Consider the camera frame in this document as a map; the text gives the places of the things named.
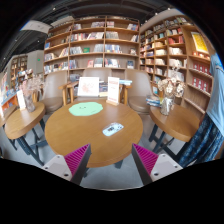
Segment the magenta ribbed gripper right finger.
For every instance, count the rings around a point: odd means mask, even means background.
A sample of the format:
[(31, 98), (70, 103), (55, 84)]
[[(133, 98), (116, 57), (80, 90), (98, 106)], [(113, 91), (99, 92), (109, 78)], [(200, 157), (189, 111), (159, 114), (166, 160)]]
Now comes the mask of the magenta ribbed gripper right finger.
[(137, 144), (132, 144), (132, 156), (143, 185), (148, 185), (182, 169), (170, 156), (157, 155)]

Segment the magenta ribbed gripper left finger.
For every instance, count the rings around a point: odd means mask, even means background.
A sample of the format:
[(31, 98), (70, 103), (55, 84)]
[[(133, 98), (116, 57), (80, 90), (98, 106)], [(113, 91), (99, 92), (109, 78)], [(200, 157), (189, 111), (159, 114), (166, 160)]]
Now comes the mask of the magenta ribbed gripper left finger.
[(85, 174), (90, 155), (91, 145), (86, 144), (65, 156), (54, 156), (42, 169), (79, 185)]

